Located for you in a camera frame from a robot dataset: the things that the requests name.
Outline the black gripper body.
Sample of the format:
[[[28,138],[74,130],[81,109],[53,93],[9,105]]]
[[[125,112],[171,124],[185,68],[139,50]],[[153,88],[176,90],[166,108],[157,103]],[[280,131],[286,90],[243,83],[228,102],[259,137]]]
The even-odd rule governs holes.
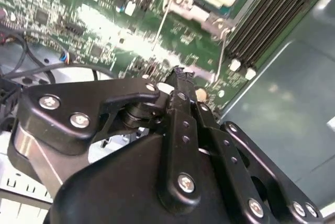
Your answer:
[[[158,194],[165,134],[144,137],[72,175],[59,189],[49,223],[229,223],[208,150],[198,153],[202,197],[190,213],[170,213]]]

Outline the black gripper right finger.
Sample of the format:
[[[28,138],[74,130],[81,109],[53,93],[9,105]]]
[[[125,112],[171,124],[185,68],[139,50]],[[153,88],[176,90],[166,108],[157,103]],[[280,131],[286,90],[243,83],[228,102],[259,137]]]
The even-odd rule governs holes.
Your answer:
[[[216,123],[183,72],[201,144],[209,152],[231,223],[323,223],[316,205],[235,123]]]

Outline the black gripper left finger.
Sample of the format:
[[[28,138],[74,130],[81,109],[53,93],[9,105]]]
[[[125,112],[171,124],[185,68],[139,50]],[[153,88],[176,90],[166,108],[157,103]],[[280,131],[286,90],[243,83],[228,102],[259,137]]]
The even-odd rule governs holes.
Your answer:
[[[183,215],[200,202],[198,137],[183,68],[164,83],[141,78],[32,86],[18,104],[12,143],[54,199],[76,172],[153,134],[165,134],[157,194]]]

